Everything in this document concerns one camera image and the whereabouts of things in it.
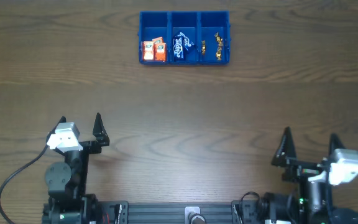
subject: orange tic tac box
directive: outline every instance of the orange tic tac box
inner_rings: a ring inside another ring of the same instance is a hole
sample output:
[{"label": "orange tic tac box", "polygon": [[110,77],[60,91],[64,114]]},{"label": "orange tic tac box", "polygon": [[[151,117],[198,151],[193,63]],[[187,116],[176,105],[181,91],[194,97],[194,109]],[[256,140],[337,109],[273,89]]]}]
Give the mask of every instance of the orange tic tac box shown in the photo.
[{"label": "orange tic tac box", "polygon": [[143,60],[154,60],[154,42],[143,41]]},{"label": "orange tic tac box", "polygon": [[155,44],[155,60],[166,61],[167,60],[167,44]]},{"label": "orange tic tac box", "polygon": [[164,43],[164,40],[162,39],[162,37],[154,38],[154,39],[152,39],[152,41],[153,41],[155,44]]}]

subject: tabletop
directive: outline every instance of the tabletop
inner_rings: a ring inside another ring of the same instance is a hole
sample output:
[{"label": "tabletop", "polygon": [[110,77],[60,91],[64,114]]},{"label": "tabletop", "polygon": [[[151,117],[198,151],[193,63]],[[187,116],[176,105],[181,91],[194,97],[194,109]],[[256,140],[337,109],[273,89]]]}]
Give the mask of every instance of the tabletop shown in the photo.
[{"label": "tabletop", "polygon": [[[227,66],[145,66],[140,11],[230,12]],[[61,116],[111,145],[90,156],[100,200],[231,202],[290,193],[270,165],[290,126],[298,157],[318,162],[329,135],[358,150],[358,1],[0,0],[0,185],[42,150]],[[2,206],[40,223],[47,153],[8,183]],[[358,176],[334,188],[358,211]]]}]

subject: blue plastic container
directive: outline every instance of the blue plastic container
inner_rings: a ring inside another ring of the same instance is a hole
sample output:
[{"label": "blue plastic container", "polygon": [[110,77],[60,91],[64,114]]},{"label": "blue plastic container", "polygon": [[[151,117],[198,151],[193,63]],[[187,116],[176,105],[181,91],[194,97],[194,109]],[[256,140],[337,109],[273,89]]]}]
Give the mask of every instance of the blue plastic container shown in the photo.
[{"label": "blue plastic container", "polygon": [[[173,36],[182,31],[196,49],[185,55],[184,61],[173,58]],[[223,38],[222,60],[217,60],[218,43],[215,33]],[[146,65],[224,65],[230,61],[230,22],[228,11],[201,12],[140,12],[139,62]],[[142,42],[163,37],[167,43],[167,61],[143,60]],[[201,41],[205,40],[206,52],[201,54]]]}]

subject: wooden table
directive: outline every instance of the wooden table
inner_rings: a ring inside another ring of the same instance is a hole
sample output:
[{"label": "wooden table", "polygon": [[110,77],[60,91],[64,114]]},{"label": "wooden table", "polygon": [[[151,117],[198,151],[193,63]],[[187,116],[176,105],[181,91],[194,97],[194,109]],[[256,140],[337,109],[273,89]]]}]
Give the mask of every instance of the wooden table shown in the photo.
[{"label": "wooden table", "polygon": [[[139,63],[139,11],[229,10],[225,67]],[[285,126],[298,157],[318,162],[337,132],[358,150],[358,1],[0,0],[0,185],[43,148],[65,115],[92,139],[87,192],[129,202],[230,202],[289,193],[270,165]],[[48,151],[14,178],[2,205],[40,223]],[[358,177],[334,188],[358,211]]]}]

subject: wood grain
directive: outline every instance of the wood grain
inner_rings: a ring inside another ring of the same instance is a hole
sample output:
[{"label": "wood grain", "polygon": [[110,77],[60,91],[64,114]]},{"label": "wood grain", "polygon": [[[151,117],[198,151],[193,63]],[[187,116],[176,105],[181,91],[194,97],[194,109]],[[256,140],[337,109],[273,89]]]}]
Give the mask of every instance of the wood grain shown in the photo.
[{"label": "wood grain", "polygon": [[[228,66],[139,64],[139,11],[222,9]],[[87,192],[101,200],[289,193],[270,166],[285,126],[303,160],[325,156],[331,132],[358,150],[358,1],[0,0],[0,184],[62,115],[85,140],[97,112],[112,141],[89,162]],[[48,151],[8,184],[15,222],[40,223],[44,172],[61,159]],[[334,199],[358,211],[358,177]]]}]

